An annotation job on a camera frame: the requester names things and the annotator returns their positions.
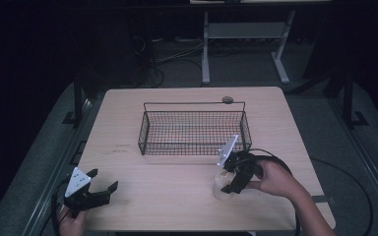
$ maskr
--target gray carpet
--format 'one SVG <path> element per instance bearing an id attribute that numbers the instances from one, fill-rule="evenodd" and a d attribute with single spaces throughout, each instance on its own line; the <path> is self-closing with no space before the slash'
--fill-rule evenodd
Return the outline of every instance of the gray carpet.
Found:
<path id="1" fill-rule="evenodd" d="M 283 90 L 289 90 L 306 82 L 301 80 L 301 75 L 312 45 L 290 44 L 286 48 L 283 62 L 291 78 L 288 86 L 281 85 L 271 61 L 270 51 L 275 48 L 274 42 L 261 42 L 256 45 L 257 47 L 253 47 L 251 43 L 231 46 L 240 47 L 242 50 L 236 50 L 237 53 L 226 57 L 220 57 L 217 54 L 210 58 L 211 84 L 209 87 L 278 86 Z M 182 44 L 158 43 L 156 45 L 157 58 L 172 55 L 188 47 Z M 201 57 L 198 54 L 184 59 L 200 63 Z M 161 85 L 164 88 L 198 87 L 201 84 L 199 65 L 193 62 L 175 61 L 159 65 L 158 68 L 164 73 L 164 82 Z M 160 76 L 154 71 L 151 73 L 153 76 Z M 142 88 L 150 86 L 150 83 L 146 83 L 142 85 Z M 349 138 L 348 130 L 344 127 L 343 121 L 338 118 L 339 111 L 332 105 L 341 101 L 341 98 L 326 99 L 322 95 L 323 87 L 324 83 L 302 95 L 288 95 L 287 102 L 309 155 L 334 165 L 312 160 L 321 185 L 330 198 L 330 205 L 337 222 L 335 230 L 338 235 L 363 235 L 370 225 L 369 204 L 359 186 L 361 184 L 373 204 L 373 222 L 369 235 L 377 236 L 378 192 Z M 73 129 L 72 125 L 62 124 L 66 113 L 74 109 L 72 86 L 66 88 L 61 94 L 0 205 L 0 235 L 38 234 L 48 215 L 48 203 L 41 194 L 46 186 L 51 187 L 51 183 L 48 182 L 52 174 L 57 174 L 54 180 L 57 182 L 72 170 L 73 165 L 70 165 L 69 161 L 73 158 L 73 152 L 80 141 L 88 138 L 102 100 L 103 92 L 92 101 L 92 106 L 86 113 L 86 119 L 79 129 Z M 378 168 L 378 112 L 368 95 L 359 87 L 356 87 L 354 91 L 354 108 L 361 111 L 370 124 L 367 127 L 357 127 L 354 132 L 373 157 Z M 67 156 L 68 159 L 60 160 L 61 156 L 65 158 Z M 41 217 L 31 219 L 32 216 L 38 215 L 35 210 L 40 208 L 42 208 Z M 34 227 L 31 227 L 31 222 L 35 222 Z M 43 235 L 53 235 L 50 222 L 45 227 Z M 114 235 L 114 233 L 87 232 L 86 235 Z M 282 236 L 293 235 L 293 232 L 258 232 L 258 235 Z"/>

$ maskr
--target wire basket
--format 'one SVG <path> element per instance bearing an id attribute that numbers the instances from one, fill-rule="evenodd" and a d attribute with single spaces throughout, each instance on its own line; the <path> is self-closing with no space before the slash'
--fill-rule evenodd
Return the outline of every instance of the wire basket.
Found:
<path id="1" fill-rule="evenodd" d="M 234 103 L 242 110 L 228 110 Z M 200 103 L 144 103 L 143 122 L 138 141 L 141 154 L 151 155 L 218 155 L 219 149 L 233 136 L 238 135 L 233 151 L 249 150 L 251 137 L 245 102 L 224 104 L 225 110 L 205 110 L 212 105 L 215 110 L 222 102 Z M 149 105 L 163 110 L 149 111 Z M 195 110 L 181 110 L 191 107 Z"/>

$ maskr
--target white metal stand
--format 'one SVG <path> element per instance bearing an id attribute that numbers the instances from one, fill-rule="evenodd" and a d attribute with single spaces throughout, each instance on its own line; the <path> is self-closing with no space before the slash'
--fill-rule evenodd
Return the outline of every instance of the white metal stand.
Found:
<path id="1" fill-rule="evenodd" d="M 289 78 L 284 70 L 282 54 L 293 22 L 295 11 L 290 11 L 285 22 L 275 23 L 210 23 L 208 12 L 204 21 L 204 53 L 202 55 L 202 83 L 208 85 L 210 79 L 210 66 L 208 61 L 208 39 L 210 38 L 279 38 L 281 44 L 278 50 L 272 52 L 282 84 L 288 84 Z"/>

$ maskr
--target person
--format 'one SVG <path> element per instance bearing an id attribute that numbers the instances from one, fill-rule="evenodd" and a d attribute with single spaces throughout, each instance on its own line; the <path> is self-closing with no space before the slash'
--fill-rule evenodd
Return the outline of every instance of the person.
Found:
<path id="1" fill-rule="evenodd" d="M 250 181 L 247 188 L 290 200 L 299 218 L 303 235 L 336 235 L 315 205 L 311 195 L 292 175 L 277 163 L 269 160 L 260 160 L 257 164 L 262 166 L 263 176 L 257 176 L 260 181 Z"/>
<path id="2" fill-rule="evenodd" d="M 260 181 L 250 181 L 247 188 L 290 200 L 299 218 L 303 235 L 336 235 L 315 205 L 311 195 L 293 176 L 272 161 L 260 160 L 257 164 L 262 166 L 263 176 L 257 176 Z M 60 235 L 82 236 L 85 233 L 86 216 L 87 212 L 81 211 L 76 218 L 72 218 L 70 210 L 63 206 L 59 214 Z"/>

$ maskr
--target hand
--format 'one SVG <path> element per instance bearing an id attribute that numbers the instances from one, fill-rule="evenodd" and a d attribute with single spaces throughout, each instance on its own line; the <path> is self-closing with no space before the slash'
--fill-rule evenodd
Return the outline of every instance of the hand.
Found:
<path id="1" fill-rule="evenodd" d="M 247 188 L 293 200 L 295 195 L 307 193 L 303 186 L 280 165 L 269 160 L 258 161 L 263 168 L 261 181 L 250 181 Z"/>
<path id="2" fill-rule="evenodd" d="M 60 222 L 59 232 L 61 236 L 83 236 L 85 234 L 85 221 L 88 211 L 79 212 L 76 218 L 72 218 L 72 211 L 63 206 L 58 220 Z"/>

